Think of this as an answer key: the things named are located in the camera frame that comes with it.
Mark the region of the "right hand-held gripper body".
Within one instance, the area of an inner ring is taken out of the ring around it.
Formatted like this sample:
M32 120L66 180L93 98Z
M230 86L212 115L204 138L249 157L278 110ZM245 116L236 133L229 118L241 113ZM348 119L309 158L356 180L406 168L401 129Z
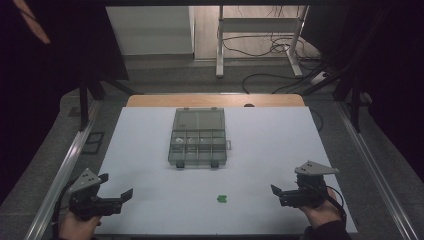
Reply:
M320 206L328 195L325 175L337 174L339 170L313 161L307 161L296 167L297 190L279 190L279 200L282 206L316 208Z

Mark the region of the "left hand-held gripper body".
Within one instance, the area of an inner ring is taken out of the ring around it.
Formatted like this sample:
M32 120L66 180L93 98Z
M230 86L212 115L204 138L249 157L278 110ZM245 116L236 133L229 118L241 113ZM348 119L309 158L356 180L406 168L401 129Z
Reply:
M122 208L121 198L101 198L98 175L85 169L69 189L69 210L79 219L86 221L94 216L119 214Z

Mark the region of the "clear grey plastic organizer box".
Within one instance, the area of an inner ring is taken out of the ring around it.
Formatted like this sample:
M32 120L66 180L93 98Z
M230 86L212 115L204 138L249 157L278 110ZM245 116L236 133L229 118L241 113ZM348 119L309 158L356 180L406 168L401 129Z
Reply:
M184 143L176 143L183 138ZM172 126L168 162L176 168L219 168L227 162L223 108L177 108Z

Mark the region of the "person's right hand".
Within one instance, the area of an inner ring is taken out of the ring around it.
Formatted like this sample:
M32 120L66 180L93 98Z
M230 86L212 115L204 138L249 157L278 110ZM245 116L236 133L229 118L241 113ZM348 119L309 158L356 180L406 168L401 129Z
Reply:
M325 200L320 206L316 208L302 206L300 207L300 210L306 215L313 229L318 229L320 226L333 221L342 220L337 207L328 200Z

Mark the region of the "person's left hand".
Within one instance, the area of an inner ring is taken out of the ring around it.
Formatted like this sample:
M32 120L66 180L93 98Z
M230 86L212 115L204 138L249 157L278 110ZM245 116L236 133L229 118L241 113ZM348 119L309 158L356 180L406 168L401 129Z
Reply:
M74 213L68 211L60 224L58 238L62 240L91 240L96 227L100 225L101 218L99 216L83 221Z

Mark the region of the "white table cover sheet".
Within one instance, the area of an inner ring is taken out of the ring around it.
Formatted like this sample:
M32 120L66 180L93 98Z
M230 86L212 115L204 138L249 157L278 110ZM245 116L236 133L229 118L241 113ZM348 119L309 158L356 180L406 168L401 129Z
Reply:
M300 234L303 213L281 206L271 185L296 186L295 168L329 159L306 107L237 107L225 111L231 142L224 167L176 169L168 162L175 111L125 107L101 170L102 197L132 189L100 234L237 236ZM227 195L219 203L218 195Z

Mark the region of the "black metal stand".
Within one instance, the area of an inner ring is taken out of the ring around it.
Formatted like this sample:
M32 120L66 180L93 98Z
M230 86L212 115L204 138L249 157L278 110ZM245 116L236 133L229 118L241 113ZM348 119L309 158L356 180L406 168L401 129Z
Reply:
M109 85L117 88L118 90L132 95L141 95L141 92L137 92L124 84L113 79L105 79L105 82ZM95 100L103 100L105 97L105 90L101 85L101 80L88 79L84 76L81 77L79 82L79 100L80 100L80 131L87 128L89 123L89 107L88 107L88 96L87 92L90 92Z
M348 94L351 94L350 102L350 121L354 129L360 133L359 109L360 100L360 81L355 76L343 76L333 92L335 101L344 101Z

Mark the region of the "dark curtain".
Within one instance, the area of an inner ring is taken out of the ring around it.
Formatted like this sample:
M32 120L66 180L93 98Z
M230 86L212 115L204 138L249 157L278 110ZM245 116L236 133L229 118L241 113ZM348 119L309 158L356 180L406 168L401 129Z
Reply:
M424 182L424 0L382 0L389 8L355 75L369 113ZM301 36L337 70L351 62L376 6L309 8Z
M0 204L80 81L126 80L106 8L85 0L0 0Z

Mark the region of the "white power strip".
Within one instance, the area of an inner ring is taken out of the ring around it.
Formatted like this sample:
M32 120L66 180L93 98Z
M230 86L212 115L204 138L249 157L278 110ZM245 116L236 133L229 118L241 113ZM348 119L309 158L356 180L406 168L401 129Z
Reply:
M327 73L322 71L311 80L311 84L312 85L318 84L319 82L323 81L326 77L327 77Z

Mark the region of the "white cabinet panel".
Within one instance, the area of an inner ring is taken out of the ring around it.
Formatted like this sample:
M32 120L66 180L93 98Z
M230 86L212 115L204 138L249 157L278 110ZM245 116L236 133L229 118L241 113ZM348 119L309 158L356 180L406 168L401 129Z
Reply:
M106 11L123 55L194 52L190 6L107 7Z

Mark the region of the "aluminium floor rail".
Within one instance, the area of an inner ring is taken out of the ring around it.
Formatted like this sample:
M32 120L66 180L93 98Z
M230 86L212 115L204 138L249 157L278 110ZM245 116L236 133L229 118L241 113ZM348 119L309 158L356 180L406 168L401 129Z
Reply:
M98 111L102 105L101 101L95 100L88 111L88 123L84 130L79 130L68 149L67 154L56 173L56 176L47 192L37 214L35 215L24 240L41 240L42 236L49 226L50 219L54 212L54 206L59 198L60 192L68 182L72 170L80 156L84 143L90 134L95 123Z
M389 186L362 134L350 122L347 107L342 102L336 102L335 105L403 240L419 240L409 216Z

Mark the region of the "black rectangular floor frame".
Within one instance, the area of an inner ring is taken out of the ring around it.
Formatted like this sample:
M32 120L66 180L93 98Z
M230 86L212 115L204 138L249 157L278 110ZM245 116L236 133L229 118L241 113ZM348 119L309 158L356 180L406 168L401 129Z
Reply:
M86 155L96 155L100 151L104 135L104 132L91 132L86 139L82 153Z

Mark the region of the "white metal desk frame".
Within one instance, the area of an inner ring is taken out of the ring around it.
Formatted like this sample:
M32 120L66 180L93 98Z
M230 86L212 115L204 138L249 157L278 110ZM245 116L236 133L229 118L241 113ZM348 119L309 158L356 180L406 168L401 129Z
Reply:
M292 35L291 43L284 52L294 76L301 77L302 71L295 57L295 50L307 12L308 6L303 6L296 18L225 18L224 7L220 6L217 30L216 76L218 78L224 76L223 35L225 33L284 33Z

